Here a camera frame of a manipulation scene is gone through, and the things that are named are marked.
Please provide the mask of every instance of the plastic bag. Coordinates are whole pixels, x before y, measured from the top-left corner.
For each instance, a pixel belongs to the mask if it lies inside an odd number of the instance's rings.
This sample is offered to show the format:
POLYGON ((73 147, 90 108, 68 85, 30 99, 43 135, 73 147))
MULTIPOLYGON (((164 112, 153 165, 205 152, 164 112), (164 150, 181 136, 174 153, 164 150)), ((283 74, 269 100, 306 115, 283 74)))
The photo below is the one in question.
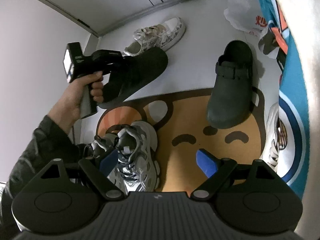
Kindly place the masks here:
POLYGON ((262 16, 259 0, 228 0, 225 18, 241 31, 260 36, 267 22, 262 16))

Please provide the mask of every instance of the black jacket sleeve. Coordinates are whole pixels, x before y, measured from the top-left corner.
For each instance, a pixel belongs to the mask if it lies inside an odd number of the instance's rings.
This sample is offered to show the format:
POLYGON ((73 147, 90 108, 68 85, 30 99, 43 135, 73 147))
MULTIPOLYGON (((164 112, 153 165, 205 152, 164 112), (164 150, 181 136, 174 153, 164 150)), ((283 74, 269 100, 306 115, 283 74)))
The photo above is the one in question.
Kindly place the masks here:
POLYGON ((81 158, 77 146, 47 115, 34 130, 32 140, 13 167, 0 202, 0 239, 12 239, 19 228, 11 212, 12 200, 54 158, 75 163, 81 158))

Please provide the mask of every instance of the screw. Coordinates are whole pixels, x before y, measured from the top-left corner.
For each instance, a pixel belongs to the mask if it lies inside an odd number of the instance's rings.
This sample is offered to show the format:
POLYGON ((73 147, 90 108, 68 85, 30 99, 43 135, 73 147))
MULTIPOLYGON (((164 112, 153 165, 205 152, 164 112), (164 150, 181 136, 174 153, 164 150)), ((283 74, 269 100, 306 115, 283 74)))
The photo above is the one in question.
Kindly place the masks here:
POLYGON ((206 198, 209 196, 209 192, 206 191, 206 190, 202 190, 202 189, 199 189, 199 190, 196 190, 193 195, 197 198, 206 198))
POLYGON ((119 190, 116 190, 116 189, 112 189, 112 190, 109 190, 107 193, 106 193, 106 196, 108 198, 119 198, 121 197, 121 192, 119 190))

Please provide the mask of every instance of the cartoon bear face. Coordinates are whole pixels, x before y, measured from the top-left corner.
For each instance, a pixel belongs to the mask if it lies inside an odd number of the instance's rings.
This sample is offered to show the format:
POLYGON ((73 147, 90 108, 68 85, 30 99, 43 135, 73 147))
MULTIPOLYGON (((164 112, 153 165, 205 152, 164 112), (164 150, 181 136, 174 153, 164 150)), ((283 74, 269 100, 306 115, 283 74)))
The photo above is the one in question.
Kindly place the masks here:
POLYGON ((212 89, 199 89, 123 102, 101 117, 97 134, 119 130, 136 120, 149 122, 157 131, 156 158, 160 164, 160 191, 191 192, 206 176, 196 164, 196 152, 204 148, 217 158, 232 158, 251 164, 259 158, 265 143, 264 96, 256 88, 259 104, 252 114, 230 129, 216 129, 206 120, 212 89))

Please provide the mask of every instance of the hand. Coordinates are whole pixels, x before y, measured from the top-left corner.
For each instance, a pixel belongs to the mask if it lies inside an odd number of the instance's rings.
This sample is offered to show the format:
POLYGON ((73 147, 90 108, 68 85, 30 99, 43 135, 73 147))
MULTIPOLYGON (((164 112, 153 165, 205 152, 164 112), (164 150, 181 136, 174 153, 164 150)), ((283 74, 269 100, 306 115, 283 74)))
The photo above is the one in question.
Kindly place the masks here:
POLYGON ((69 134, 71 127, 80 118, 80 103, 86 85, 92 83, 90 94, 93 96, 93 100, 98 103, 103 102, 102 80, 102 71, 74 80, 68 85, 59 101, 48 113, 48 116, 66 134, 69 134))

